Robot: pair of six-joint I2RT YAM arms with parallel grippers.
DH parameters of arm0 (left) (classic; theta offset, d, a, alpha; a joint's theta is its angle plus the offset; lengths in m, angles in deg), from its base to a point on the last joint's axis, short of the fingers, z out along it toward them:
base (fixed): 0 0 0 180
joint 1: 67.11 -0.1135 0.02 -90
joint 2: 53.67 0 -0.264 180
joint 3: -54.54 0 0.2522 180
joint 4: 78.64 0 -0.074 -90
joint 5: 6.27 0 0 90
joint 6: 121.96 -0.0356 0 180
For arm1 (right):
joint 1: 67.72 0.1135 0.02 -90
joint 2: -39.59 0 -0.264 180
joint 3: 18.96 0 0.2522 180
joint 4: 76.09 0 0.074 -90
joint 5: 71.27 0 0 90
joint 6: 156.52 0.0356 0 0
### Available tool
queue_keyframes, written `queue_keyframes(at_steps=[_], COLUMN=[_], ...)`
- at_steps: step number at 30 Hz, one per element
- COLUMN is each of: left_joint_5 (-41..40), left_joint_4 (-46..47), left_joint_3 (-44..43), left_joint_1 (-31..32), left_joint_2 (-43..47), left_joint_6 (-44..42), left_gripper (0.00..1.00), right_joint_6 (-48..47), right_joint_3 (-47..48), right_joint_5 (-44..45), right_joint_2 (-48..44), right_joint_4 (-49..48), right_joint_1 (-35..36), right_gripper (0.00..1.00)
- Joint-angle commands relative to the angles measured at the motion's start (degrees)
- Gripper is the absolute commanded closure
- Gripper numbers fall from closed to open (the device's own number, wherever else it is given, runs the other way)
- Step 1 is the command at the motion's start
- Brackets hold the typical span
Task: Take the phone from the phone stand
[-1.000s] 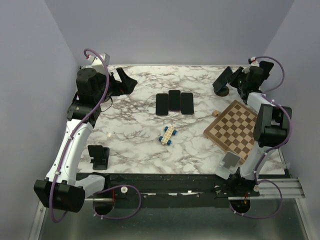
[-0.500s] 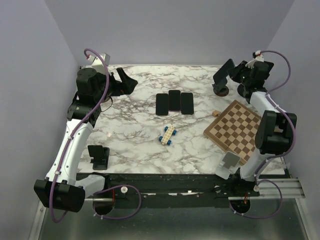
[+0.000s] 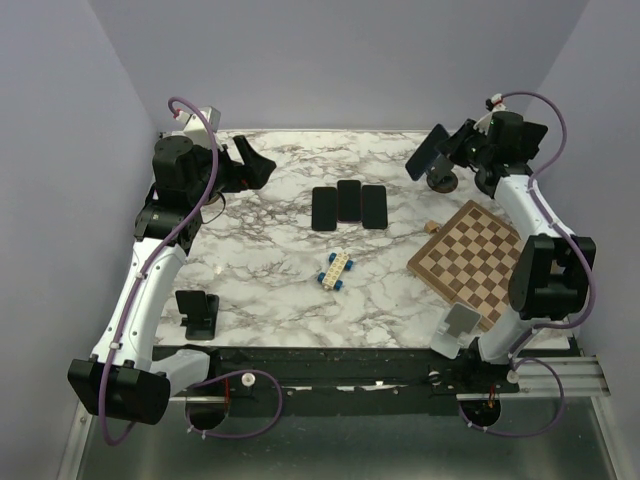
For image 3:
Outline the black smartphone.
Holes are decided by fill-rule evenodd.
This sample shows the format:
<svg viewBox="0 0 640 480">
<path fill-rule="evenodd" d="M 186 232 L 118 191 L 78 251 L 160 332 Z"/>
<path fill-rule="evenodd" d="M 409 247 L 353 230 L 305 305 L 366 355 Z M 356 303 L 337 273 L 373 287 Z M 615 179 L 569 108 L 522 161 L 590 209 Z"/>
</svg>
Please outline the black smartphone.
<svg viewBox="0 0 640 480">
<path fill-rule="evenodd" d="M 362 218 L 361 187 L 359 180 L 337 182 L 337 220 L 342 223 L 359 223 Z"/>
</svg>

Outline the blue-edged phone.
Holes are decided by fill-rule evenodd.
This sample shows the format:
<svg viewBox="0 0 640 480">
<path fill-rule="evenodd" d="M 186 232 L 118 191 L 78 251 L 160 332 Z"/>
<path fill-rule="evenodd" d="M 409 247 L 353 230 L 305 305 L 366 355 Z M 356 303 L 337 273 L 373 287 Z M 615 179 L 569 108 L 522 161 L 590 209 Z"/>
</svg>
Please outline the blue-edged phone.
<svg viewBox="0 0 640 480">
<path fill-rule="evenodd" d="M 440 155 L 436 147 L 448 138 L 449 133 L 442 124 L 436 124 L 432 128 L 405 164 L 405 169 L 412 181 L 418 181 L 431 168 Z"/>
</svg>

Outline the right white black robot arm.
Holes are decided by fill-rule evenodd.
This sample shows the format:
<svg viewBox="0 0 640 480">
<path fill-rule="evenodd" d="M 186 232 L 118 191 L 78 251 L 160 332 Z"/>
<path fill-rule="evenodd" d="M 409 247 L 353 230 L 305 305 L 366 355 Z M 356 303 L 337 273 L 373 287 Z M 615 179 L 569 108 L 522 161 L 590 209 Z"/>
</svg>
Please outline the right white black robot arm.
<svg viewBox="0 0 640 480">
<path fill-rule="evenodd" d="M 509 307 L 477 340 L 480 357 L 459 370 L 462 384 L 474 392 L 494 383 L 493 364 L 512 364 L 543 329 L 567 329 L 565 318 L 595 298 L 594 241 L 575 235 L 555 217 L 528 165 L 547 126 L 509 111 L 490 113 L 484 121 L 477 128 L 468 119 L 454 133 L 436 125 L 429 135 L 436 163 L 427 170 L 471 169 L 476 187 L 501 206 L 524 242 L 509 280 Z"/>
</svg>

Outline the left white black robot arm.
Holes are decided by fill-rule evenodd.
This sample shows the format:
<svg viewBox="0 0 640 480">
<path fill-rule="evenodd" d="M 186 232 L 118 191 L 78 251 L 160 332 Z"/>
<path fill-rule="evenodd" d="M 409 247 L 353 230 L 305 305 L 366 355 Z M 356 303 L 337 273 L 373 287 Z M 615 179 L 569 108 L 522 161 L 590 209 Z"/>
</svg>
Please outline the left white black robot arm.
<svg viewBox="0 0 640 480">
<path fill-rule="evenodd" d="M 68 381 L 86 410 L 101 419 L 154 425 L 171 396 L 192 387 L 214 393 L 222 380 L 209 354 L 183 348 L 159 361 L 154 338 L 174 279 L 185 264 L 202 224 L 199 202 L 219 193 L 259 190 L 276 168 L 247 138 L 212 150 L 183 135 L 154 146 L 154 182 L 135 220 L 129 271 L 116 308 L 86 360 L 75 359 Z"/>
</svg>

